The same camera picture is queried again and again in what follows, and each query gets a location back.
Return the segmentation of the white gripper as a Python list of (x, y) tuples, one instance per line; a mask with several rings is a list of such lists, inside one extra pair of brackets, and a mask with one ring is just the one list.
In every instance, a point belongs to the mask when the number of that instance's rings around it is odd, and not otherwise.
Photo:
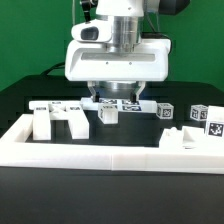
[(94, 19), (73, 26), (71, 34), (65, 76), (86, 81), (93, 102), (100, 99), (96, 81), (138, 81), (130, 95), (137, 102), (146, 81), (164, 81), (168, 76), (171, 40), (142, 38), (138, 19)]

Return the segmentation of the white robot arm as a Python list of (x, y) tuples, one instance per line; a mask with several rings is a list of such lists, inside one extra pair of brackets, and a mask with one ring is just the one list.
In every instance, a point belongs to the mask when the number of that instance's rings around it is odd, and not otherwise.
[(190, 0), (81, 0), (85, 21), (72, 27), (67, 48), (65, 76), (85, 81), (97, 102), (98, 82), (134, 82), (131, 100), (136, 102), (148, 81), (168, 76), (171, 40), (142, 22), (151, 13), (176, 15)]

